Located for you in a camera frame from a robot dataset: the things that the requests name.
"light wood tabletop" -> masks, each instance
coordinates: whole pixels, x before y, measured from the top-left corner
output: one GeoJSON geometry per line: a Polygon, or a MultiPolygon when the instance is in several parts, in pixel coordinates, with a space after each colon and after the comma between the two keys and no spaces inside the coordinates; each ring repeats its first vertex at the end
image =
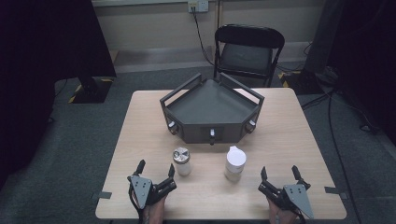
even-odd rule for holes
{"type": "Polygon", "coordinates": [[[174,149],[191,154],[192,172],[175,173],[177,189],[165,203],[165,219],[268,219],[268,202],[258,191],[265,165],[268,181],[277,188],[295,184],[291,167],[312,185],[307,191],[316,219],[343,219],[346,209],[337,194],[325,192],[334,183],[318,149],[294,91],[287,88],[253,89],[265,97],[257,128],[236,144],[185,144],[167,130],[160,99],[170,91],[136,91],[129,105],[100,199],[99,218],[138,218],[128,196],[131,175],[141,160],[141,176],[154,184],[165,180],[174,149]],[[241,179],[224,176],[226,154],[237,146],[247,154],[241,179]]]}

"chair seat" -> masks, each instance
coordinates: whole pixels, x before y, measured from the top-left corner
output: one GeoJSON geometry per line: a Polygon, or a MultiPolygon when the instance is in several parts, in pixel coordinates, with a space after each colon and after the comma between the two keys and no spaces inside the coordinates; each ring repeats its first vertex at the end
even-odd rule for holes
{"type": "Polygon", "coordinates": [[[226,44],[221,53],[219,69],[268,76],[271,73],[272,51],[272,49],[226,44]]]}

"wall socket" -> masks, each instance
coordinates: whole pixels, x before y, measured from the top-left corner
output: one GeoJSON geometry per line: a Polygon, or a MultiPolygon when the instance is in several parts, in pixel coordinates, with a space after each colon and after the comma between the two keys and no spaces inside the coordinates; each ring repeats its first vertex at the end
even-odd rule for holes
{"type": "Polygon", "coordinates": [[[207,0],[197,0],[188,2],[188,11],[192,13],[192,8],[195,8],[195,12],[207,12],[209,11],[209,2],[207,0]]]}

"hexagonal black container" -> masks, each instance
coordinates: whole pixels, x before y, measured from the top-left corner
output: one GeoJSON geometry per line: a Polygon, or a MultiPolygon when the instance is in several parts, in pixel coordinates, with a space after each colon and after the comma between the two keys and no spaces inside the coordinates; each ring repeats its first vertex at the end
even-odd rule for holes
{"type": "Polygon", "coordinates": [[[160,102],[169,132],[185,143],[237,143],[252,133],[262,109],[264,97],[235,79],[220,74],[219,80],[202,80],[197,74],[179,86],[160,102]],[[224,83],[243,89],[258,99],[255,103],[224,83]],[[197,82],[172,103],[165,102],[181,90],[197,82]]]}

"black chair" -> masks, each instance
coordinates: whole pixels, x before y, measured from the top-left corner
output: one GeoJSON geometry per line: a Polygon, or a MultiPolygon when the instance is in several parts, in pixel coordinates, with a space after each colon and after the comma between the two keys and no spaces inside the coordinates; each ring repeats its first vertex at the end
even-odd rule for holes
{"type": "Polygon", "coordinates": [[[215,72],[253,77],[264,80],[270,87],[277,59],[285,45],[285,38],[277,30],[267,27],[228,24],[215,33],[215,72]],[[224,44],[220,52],[220,43],[224,44]]]}

